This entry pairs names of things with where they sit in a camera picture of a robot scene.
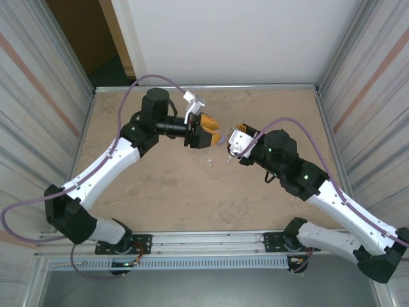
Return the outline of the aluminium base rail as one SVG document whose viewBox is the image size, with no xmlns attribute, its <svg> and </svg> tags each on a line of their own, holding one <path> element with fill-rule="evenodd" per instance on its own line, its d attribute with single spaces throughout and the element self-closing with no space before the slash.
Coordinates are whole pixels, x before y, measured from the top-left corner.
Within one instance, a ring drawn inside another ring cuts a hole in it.
<svg viewBox="0 0 409 307">
<path fill-rule="evenodd" d="M 225 231 L 225 232 L 134 232 L 138 235 L 151 235 L 150 254 L 147 256 L 236 256 L 265 254 L 265 244 L 260 231 Z M 37 243 L 34 255 L 47 258 L 68 258 L 73 244 L 68 239 Z M 96 243 L 91 240 L 78 245 L 75 256 L 96 257 Z M 273 247 L 278 255 L 303 255 L 305 248 L 290 249 Z"/>
</svg>

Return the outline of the grey metal sheet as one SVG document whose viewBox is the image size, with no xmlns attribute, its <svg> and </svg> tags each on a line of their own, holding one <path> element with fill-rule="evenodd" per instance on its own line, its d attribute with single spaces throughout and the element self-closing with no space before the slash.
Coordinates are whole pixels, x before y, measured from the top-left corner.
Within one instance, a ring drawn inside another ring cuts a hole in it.
<svg viewBox="0 0 409 307">
<path fill-rule="evenodd" d="M 93 281 L 51 272 L 39 307 L 380 307 L 368 279 L 350 269 L 140 271 Z"/>
</svg>

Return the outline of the brown wooden door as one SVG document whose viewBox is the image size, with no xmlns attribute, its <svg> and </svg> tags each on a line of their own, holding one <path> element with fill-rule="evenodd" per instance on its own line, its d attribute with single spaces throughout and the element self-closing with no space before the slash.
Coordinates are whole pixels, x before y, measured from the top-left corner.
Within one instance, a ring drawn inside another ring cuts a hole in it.
<svg viewBox="0 0 409 307">
<path fill-rule="evenodd" d="M 112 0 L 45 0 L 88 76 L 127 79 Z"/>
</svg>

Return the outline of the aluminium corner post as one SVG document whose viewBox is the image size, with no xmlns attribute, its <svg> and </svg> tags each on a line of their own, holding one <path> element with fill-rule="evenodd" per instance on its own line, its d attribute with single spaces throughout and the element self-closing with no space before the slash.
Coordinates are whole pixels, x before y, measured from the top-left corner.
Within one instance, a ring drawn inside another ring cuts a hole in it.
<svg viewBox="0 0 409 307">
<path fill-rule="evenodd" d="M 33 9 L 35 15 L 40 19 L 40 25 L 43 26 L 50 42 L 56 48 L 57 54 L 70 71 L 72 77 L 83 94 L 94 97 L 94 87 L 92 87 L 89 78 L 87 77 L 82 65 L 69 44 L 68 39 L 63 33 L 63 30 L 59 26 L 46 1 L 28 0 L 28 3 Z"/>
<path fill-rule="evenodd" d="M 341 43 L 339 44 L 332 60 L 330 61 L 325 73 L 322 75 L 319 83 L 316 85 L 316 92 L 322 95 L 326 91 L 333 78 L 336 76 L 341 64 L 346 58 L 349 50 L 352 48 L 354 41 L 362 31 L 366 20 L 369 18 L 373 8 L 379 0 L 361 0 L 358 10 L 353 16 L 348 29 L 346 30 Z"/>
</svg>

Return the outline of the aluminium table frame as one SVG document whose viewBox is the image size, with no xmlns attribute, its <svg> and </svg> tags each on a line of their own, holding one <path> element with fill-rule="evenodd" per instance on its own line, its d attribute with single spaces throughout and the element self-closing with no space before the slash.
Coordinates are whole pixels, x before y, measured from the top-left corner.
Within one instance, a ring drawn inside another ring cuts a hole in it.
<svg viewBox="0 0 409 307">
<path fill-rule="evenodd" d="M 301 158 L 337 173 L 323 124 L 323 113 L 310 87 L 200 86 L 203 111 L 223 134 L 239 123 L 263 129 L 274 123 L 296 142 Z M 180 138 L 165 136 L 138 162 L 122 172 L 99 196 L 90 212 L 115 218 L 137 232 L 274 230 L 294 217 L 324 228 L 339 224 L 324 211 L 288 194 L 278 183 L 264 182 L 258 165 L 229 164 L 225 145 L 196 150 Z"/>
</svg>

